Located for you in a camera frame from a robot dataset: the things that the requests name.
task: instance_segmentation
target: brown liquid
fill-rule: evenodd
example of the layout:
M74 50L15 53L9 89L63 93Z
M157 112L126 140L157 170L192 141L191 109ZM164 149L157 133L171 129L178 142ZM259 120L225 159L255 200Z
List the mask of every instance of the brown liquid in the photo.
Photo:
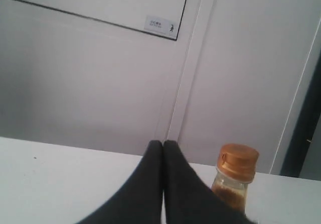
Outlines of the brown liquid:
M233 209L241 212L245 211L245 198L242 195L231 189L216 185L212 187L212 191Z

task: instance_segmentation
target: black line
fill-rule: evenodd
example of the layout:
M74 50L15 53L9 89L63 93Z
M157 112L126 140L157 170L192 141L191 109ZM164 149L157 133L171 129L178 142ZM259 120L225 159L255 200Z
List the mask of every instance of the black line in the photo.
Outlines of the black line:
M187 0L185 0L185 2L184 2L183 12L182 12L182 15L181 15L181 21L180 21L180 25L179 25L179 28L178 28L178 32L177 32L176 38L170 38L170 37L167 37L167 36L157 35L156 33L146 32L146 31L143 31L143 30L139 30L139 29L127 27L127 26L124 26L124 25L120 25L120 24L117 24L117 23L104 21L104 20L101 20L101 19L98 19L98 18L87 17L87 16L84 16L84 15L81 15L81 14L78 14L78 13L69 12L69 11L61 10L61 9L54 8L54 7L49 7L49 6L41 5L41 4L38 4L38 3L26 1L26 0L12 0L12 1L25 3L25 4L29 4L29 5L36 6L36 7L41 7L41 8L45 8L45 9L48 9L48 10L57 11L57 12L69 14L69 15L72 15L72 16L76 16L76 17L81 17L81 18L84 18L84 19L88 19L88 20L93 20L93 21L96 21L96 22L107 23L107 24L110 24L110 25L112 25L112 26L123 27L123 28L128 29L128 30L133 30L133 31L136 31L136 32L141 32L141 33L145 33L145 34L148 34L148 35L152 35L152 36L156 36L156 37L161 37L161 38L169 39L169 40L172 40L172 41L177 41L177 38L178 38L178 35L179 35L179 31L180 31L180 27L181 27L181 23L182 23L182 19L183 19L183 14L184 14L184 10L185 10L185 5L186 5L186 1L187 1Z

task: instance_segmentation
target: bottle cap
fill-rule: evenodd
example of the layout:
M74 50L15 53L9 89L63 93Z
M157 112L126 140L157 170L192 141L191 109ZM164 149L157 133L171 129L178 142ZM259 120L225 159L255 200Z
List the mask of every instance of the bottle cap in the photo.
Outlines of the bottle cap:
M259 153L246 145L225 144L220 151L217 168L226 176L245 183L254 179Z

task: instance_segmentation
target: glass bottle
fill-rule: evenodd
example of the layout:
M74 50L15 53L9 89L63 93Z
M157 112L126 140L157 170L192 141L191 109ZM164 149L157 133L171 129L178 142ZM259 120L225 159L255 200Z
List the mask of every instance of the glass bottle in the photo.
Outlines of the glass bottle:
M259 153L248 146L226 144L221 148L212 191L235 210L244 212L247 187L254 179Z

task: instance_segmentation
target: table surface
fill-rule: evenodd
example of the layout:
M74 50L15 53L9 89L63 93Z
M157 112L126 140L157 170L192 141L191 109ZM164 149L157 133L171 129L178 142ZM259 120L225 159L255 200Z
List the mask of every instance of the table surface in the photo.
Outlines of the table surface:
M0 137L0 223L76 223L114 194L140 159ZM214 166L191 166L212 184ZM246 213L263 224L319 223L321 182L257 173Z

